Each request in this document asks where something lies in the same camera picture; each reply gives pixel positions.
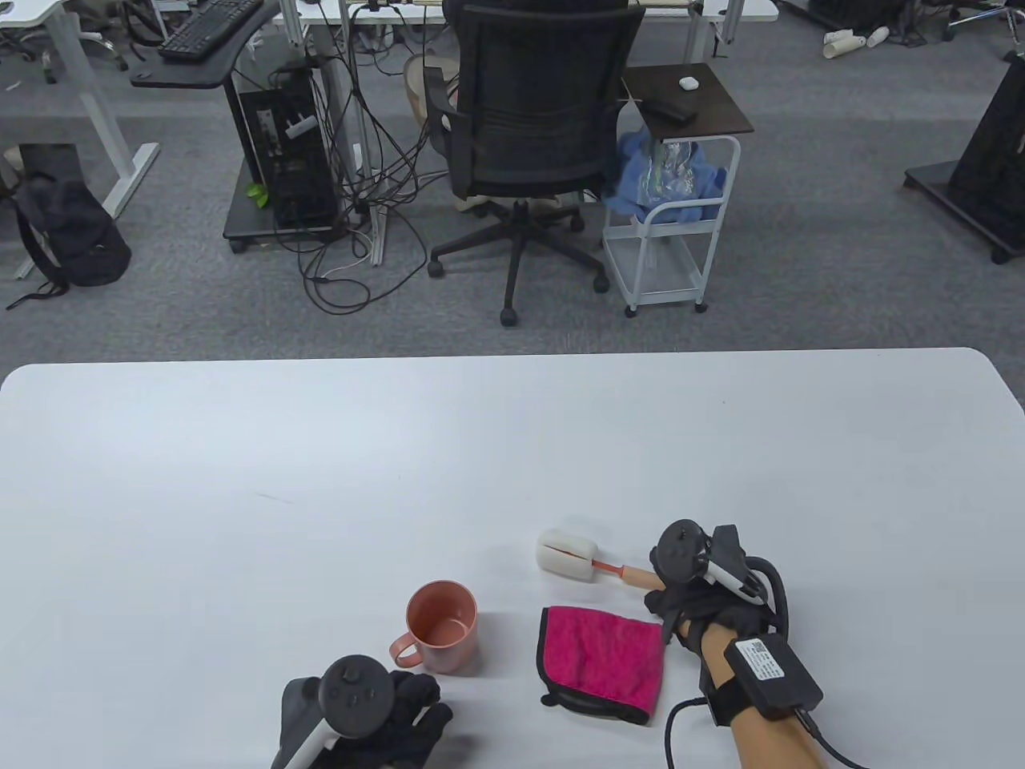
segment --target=vr controller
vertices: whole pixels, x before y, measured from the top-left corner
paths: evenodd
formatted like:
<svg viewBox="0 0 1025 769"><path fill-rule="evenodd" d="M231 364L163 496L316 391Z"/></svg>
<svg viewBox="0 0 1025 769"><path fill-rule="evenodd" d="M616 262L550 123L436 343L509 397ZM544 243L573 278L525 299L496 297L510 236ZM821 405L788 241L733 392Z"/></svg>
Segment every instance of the vr controller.
<svg viewBox="0 0 1025 769"><path fill-rule="evenodd" d="M748 566L754 560L740 547L736 526L716 526L708 536L697 523L686 519L670 524L652 551L652 563L667 582L683 584L702 578L748 603L765 606L769 592Z"/></svg>
<svg viewBox="0 0 1025 769"><path fill-rule="evenodd" d="M395 685L384 665L352 654L321 678L288 682L281 696L280 750L271 769L309 769L339 739L368 737L387 721Z"/></svg>

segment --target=magenta cloth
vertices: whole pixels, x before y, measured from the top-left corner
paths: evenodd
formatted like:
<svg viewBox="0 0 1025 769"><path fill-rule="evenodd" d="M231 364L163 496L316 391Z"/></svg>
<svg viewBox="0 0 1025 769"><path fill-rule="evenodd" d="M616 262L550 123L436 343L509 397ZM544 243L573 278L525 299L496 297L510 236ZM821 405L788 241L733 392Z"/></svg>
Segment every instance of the magenta cloth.
<svg viewBox="0 0 1025 769"><path fill-rule="evenodd" d="M647 723L662 688L661 625L574 606L549 607L545 616L538 662L549 688L555 684L625 705L610 715Z"/></svg>

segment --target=copper mug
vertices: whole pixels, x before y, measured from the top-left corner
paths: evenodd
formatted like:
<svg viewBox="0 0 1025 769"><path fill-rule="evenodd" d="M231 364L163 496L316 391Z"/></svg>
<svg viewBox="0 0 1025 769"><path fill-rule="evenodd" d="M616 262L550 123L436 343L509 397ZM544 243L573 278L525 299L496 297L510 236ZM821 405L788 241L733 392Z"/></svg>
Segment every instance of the copper mug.
<svg viewBox="0 0 1025 769"><path fill-rule="evenodd" d="M458 582L428 582L409 599L406 626L409 632L388 649L397 665L455 673L477 651L477 601ZM400 656L411 646L413 653Z"/></svg>

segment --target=white sponge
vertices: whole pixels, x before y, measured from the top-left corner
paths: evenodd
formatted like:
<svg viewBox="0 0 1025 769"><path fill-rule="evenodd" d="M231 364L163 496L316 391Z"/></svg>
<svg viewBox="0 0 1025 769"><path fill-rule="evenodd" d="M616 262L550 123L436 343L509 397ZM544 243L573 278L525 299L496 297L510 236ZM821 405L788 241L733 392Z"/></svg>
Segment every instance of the white sponge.
<svg viewBox="0 0 1025 769"><path fill-rule="evenodd" d="M535 556L545 571L587 581L594 574L591 561L598 557L598 545L590 539L548 529L537 538Z"/></svg>

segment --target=white paper cup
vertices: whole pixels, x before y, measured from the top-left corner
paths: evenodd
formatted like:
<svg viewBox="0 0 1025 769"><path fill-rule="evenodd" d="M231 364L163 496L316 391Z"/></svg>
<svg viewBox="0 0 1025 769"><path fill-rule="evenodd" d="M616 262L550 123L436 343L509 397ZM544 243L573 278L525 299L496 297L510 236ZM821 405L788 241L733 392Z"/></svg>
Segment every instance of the white paper cup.
<svg viewBox="0 0 1025 769"><path fill-rule="evenodd" d="M854 37L854 30L836 30L836 32L827 32L826 36L822 38L822 44L829 45L829 43L835 43L837 40L843 40L846 37Z"/></svg>
<svg viewBox="0 0 1025 769"><path fill-rule="evenodd" d="M877 29L875 32L873 32L871 35L868 36L867 45L869 48L874 48L876 45L881 43L888 37L890 37L890 28L879 27L879 29Z"/></svg>
<svg viewBox="0 0 1025 769"><path fill-rule="evenodd" d="M845 53L858 50L858 48L864 48L866 42L863 37L846 37L843 40L829 43L829 45L822 49L822 55L826 58L836 58L836 56L843 56Z"/></svg>

